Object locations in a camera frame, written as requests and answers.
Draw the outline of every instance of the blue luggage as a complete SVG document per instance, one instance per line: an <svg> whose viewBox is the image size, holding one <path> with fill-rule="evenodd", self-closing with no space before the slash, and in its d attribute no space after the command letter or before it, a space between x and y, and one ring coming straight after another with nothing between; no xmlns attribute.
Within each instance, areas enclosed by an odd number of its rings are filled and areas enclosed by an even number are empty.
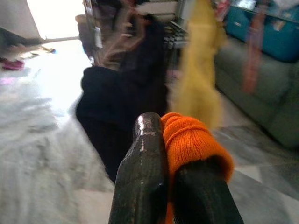
<svg viewBox="0 0 299 224"><path fill-rule="evenodd" d="M246 41L256 14L254 0L234 0L227 18L227 33ZM272 1L264 22L263 52L285 62L299 59L299 6L279 10Z"/></svg>

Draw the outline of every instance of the marble floor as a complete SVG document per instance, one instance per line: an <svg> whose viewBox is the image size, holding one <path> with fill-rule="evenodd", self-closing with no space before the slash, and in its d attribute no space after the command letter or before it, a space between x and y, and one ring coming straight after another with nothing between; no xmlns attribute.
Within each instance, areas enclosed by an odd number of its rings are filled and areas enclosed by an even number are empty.
<svg viewBox="0 0 299 224"><path fill-rule="evenodd" d="M106 224L113 197L100 158L74 118L79 41L0 70L0 224ZM232 154L229 184L246 224L299 223L299 154L278 146L221 97L215 138Z"/></svg>

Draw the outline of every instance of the knitted fabric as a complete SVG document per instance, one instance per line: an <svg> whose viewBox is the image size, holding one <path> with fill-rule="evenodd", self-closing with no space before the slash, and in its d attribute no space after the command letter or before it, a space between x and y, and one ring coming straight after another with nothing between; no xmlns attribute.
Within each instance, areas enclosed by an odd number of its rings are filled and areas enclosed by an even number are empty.
<svg viewBox="0 0 299 224"><path fill-rule="evenodd" d="M162 117L163 138L169 164L170 187L176 171L193 161L219 157L223 178L228 182L234 170L230 154L212 137L205 125L179 113L168 113ZM172 203L168 203L166 223L172 223Z"/></svg>

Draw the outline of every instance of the yellow cloth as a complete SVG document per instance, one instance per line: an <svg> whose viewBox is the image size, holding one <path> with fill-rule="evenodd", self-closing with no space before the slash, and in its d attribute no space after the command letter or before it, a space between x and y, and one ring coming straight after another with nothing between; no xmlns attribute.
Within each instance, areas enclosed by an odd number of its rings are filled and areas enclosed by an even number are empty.
<svg viewBox="0 0 299 224"><path fill-rule="evenodd" d="M213 128L218 125L220 116L220 100L214 87L214 56L226 36L216 21L210 0L196 0L188 31L189 44L181 63L183 76L171 110Z"/></svg>

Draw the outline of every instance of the doorway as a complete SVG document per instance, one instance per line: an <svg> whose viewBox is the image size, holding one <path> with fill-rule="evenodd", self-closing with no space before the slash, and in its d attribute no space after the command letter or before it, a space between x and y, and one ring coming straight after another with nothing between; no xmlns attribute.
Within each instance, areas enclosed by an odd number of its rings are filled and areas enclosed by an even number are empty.
<svg viewBox="0 0 299 224"><path fill-rule="evenodd" d="M78 37L75 16L85 14L82 0L27 0L27 3L43 39Z"/></svg>

